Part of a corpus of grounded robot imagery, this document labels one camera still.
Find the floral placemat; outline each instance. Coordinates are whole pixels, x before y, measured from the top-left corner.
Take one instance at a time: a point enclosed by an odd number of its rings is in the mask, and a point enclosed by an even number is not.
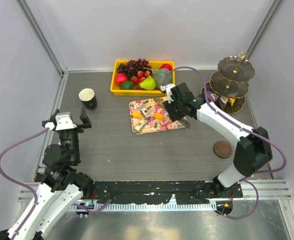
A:
[[[184,125],[179,121],[172,122],[167,111],[158,104],[165,101],[167,101],[166,96],[129,103],[132,132],[134,134],[149,134],[184,128]]]

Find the wood grain surface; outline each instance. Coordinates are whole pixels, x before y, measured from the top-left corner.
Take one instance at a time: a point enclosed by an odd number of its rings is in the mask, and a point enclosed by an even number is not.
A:
[[[203,72],[207,80],[213,73]],[[191,118],[188,119],[191,129],[134,135],[128,105],[150,97],[114,96],[110,92],[111,76],[111,72],[69,74],[61,112],[71,112],[74,122],[80,122],[82,103],[78,94],[84,88],[92,88],[98,101],[94,111],[87,110],[92,128],[79,134],[82,160],[76,167],[79,172],[98,181],[211,180],[232,163],[233,155],[220,159],[213,152],[217,141],[227,140],[208,125]],[[192,71],[176,73],[176,83],[182,82],[195,95],[203,86]],[[233,117],[253,126],[247,104]],[[53,143],[58,141],[55,133]],[[270,175],[254,178],[269,179]]]

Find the round brown coaster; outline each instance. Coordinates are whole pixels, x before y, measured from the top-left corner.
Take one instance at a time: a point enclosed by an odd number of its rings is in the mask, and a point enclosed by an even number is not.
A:
[[[217,155],[217,157],[227,159],[232,154],[232,147],[226,141],[218,141],[213,146],[213,152]]]

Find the black mug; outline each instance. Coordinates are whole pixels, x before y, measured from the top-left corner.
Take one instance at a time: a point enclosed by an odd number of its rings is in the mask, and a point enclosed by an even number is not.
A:
[[[79,98],[83,105],[89,110],[94,110],[98,105],[95,92],[91,88],[83,89],[79,93]]]

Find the yellow tray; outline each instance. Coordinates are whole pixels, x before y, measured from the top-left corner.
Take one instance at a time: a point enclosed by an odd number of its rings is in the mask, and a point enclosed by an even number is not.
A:
[[[115,62],[115,67],[113,69],[110,91],[113,92],[116,96],[146,96],[146,97],[163,97],[166,94],[163,94],[160,90],[120,90],[120,87],[115,82],[115,77],[117,74],[117,69],[120,64],[127,63],[128,60],[118,60]],[[172,69],[175,68],[175,63],[173,61],[149,61],[149,65],[152,69],[158,69],[163,64],[169,64],[172,66]],[[172,80],[175,83],[175,72],[172,73]]]

